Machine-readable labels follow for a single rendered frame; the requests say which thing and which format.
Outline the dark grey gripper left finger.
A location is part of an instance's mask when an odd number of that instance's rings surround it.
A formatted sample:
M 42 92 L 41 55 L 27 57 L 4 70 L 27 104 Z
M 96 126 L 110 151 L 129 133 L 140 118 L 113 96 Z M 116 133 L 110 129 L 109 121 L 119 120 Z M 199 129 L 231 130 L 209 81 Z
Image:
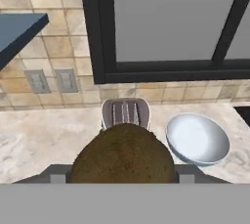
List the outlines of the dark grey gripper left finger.
M 65 184 L 69 182 L 71 164 L 51 164 L 40 174 L 20 180 L 20 183 L 28 184 Z

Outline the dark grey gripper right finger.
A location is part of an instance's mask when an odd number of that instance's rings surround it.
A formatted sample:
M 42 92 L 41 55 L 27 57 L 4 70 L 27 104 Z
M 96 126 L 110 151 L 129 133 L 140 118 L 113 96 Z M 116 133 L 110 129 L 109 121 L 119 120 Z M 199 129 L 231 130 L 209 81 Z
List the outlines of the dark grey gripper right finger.
M 175 165 L 177 179 L 181 184 L 227 184 L 227 181 L 205 174 L 197 166 L 193 164 L 176 164 Z

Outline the brown kiwi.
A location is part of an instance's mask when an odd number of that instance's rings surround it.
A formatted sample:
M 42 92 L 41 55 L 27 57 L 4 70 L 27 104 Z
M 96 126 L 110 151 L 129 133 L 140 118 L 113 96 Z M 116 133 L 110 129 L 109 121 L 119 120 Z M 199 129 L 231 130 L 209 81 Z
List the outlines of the brown kiwi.
M 167 147 L 148 130 L 124 123 L 98 134 L 76 157 L 70 183 L 174 183 Z

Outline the pale blue bowl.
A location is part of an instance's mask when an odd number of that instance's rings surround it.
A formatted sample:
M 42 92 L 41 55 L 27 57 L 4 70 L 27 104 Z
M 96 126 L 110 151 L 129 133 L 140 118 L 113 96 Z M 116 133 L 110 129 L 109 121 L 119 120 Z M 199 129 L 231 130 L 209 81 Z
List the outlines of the pale blue bowl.
M 197 166 L 212 166 L 230 151 L 229 136 L 215 120 L 198 113 L 173 116 L 166 126 L 166 140 L 176 157 Z

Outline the white dish rack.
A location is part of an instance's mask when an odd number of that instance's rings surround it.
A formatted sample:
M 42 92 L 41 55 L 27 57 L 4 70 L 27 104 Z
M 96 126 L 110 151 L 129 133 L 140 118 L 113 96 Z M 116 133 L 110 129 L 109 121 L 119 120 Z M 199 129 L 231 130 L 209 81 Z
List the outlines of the white dish rack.
M 149 130 L 150 107 L 141 98 L 107 99 L 102 103 L 102 130 L 121 123 L 132 123 Z

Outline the black framed window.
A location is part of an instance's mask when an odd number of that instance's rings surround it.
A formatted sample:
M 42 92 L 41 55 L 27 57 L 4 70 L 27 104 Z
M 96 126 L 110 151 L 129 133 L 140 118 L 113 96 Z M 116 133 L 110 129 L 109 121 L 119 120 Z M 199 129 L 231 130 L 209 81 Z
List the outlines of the black framed window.
M 97 84 L 250 79 L 250 0 L 82 0 Z

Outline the grey wall outlet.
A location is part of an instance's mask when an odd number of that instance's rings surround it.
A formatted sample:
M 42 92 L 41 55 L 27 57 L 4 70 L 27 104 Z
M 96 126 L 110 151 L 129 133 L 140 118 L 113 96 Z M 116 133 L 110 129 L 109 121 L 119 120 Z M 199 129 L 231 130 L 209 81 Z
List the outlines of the grey wall outlet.
M 46 76 L 42 69 L 26 70 L 24 74 L 33 93 L 49 94 L 51 92 Z
M 62 93 L 77 93 L 78 86 L 73 68 L 56 69 L 56 80 Z

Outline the blue wall cabinet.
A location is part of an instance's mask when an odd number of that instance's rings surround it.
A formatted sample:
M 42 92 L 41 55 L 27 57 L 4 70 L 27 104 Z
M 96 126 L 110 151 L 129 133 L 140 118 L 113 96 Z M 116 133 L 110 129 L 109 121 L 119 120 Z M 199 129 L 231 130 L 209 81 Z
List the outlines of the blue wall cabinet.
M 0 70 L 48 23 L 46 13 L 0 14 Z

